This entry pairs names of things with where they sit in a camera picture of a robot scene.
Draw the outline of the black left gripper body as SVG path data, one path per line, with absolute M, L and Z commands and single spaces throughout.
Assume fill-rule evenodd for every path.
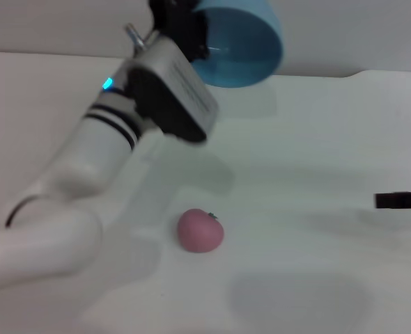
M 194 12 L 200 1 L 150 0 L 153 29 L 172 39 L 187 60 L 194 59 Z

